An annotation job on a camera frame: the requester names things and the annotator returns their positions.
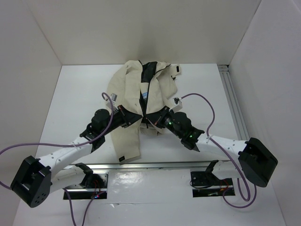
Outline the cream jacket with black zipper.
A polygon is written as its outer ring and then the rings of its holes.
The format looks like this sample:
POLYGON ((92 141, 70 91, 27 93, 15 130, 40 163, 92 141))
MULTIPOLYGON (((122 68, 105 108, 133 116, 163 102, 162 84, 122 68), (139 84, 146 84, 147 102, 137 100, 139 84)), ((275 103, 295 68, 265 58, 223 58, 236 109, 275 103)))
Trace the cream jacket with black zipper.
POLYGON ((117 96, 116 105, 122 105, 132 113, 142 116, 127 128, 117 128, 111 132, 112 143, 119 162, 140 156, 140 134, 157 136, 160 129, 146 119, 164 106, 172 107, 170 98, 177 92, 176 76, 181 73, 179 65, 166 62, 130 60, 111 78, 107 94, 117 96))

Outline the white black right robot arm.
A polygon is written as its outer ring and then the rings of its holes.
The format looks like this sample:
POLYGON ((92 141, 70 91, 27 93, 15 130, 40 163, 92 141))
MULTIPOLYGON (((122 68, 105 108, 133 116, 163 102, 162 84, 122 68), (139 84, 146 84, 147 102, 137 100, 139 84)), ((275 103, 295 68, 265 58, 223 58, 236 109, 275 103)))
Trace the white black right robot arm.
POLYGON ((248 141, 206 135, 203 130, 192 126, 186 113, 173 112, 167 106, 146 119, 157 128, 166 128, 181 140, 189 150, 225 155, 241 166, 245 178, 259 187, 266 187, 278 164, 276 157, 257 138, 248 141))

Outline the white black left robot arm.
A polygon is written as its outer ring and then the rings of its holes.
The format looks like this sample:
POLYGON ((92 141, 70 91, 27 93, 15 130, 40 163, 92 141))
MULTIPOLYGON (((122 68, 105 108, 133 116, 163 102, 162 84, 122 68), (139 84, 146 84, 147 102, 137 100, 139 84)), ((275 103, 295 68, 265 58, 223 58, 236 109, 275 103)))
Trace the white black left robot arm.
POLYGON ((56 190, 75 184, 92 188, 99 177, 87 165, 73 162, 97 150, 105 142, 105 135, 114 129, 131 126, 141 118, 121 105, 112 113, 97 110, 91 123, 71 144, 39 158, 25 158, 11 183, 12 191, 35 208, 56 190))

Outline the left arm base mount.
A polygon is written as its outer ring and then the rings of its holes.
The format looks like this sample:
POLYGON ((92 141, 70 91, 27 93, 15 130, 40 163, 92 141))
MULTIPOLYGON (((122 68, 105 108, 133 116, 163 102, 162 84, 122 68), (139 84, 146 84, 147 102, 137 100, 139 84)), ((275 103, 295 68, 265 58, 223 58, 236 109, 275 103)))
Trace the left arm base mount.
POLYGON ((83 163, 71 165, 68 170, 76 170, 71 176, 74 183, 65 187, 72 200, 107 198, 108 173, 96 173, 83 163))

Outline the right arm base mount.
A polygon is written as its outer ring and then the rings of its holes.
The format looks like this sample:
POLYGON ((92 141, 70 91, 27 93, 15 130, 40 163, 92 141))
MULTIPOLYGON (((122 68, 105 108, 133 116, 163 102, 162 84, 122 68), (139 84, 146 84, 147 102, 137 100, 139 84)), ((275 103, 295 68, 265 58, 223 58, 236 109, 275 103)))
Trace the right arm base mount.
POLYGON ((213 174, 214 166, 217 160, 210 162, 208 167, 203 171, 190 172, 190 186, 192 187, 192 197, 218 197, 235 196, 233 181, 231 178, 218 179, 213 174))

